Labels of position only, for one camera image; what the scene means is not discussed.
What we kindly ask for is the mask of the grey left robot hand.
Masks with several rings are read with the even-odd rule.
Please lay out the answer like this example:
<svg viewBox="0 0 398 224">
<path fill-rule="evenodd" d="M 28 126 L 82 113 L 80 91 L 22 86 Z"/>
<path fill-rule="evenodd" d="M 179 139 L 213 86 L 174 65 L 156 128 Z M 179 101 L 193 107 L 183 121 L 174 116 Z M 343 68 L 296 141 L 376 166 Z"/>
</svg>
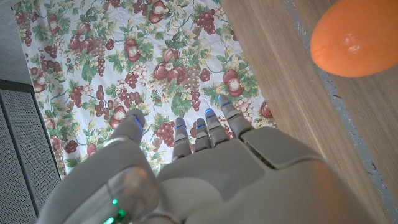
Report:
<svg viewBox="0 0 398 224">
<path fill-rule="evenodd" d="M 255 129 L 226 96 L 198 119 L 191 148 L 182 118 L 172 161 L 153 173 L 140 144 L 145 118 L 129 110 L 102 150 L 74 168 L 39 223 L 374 223 L 321 155 L 277 129 Z"/>
</svg>

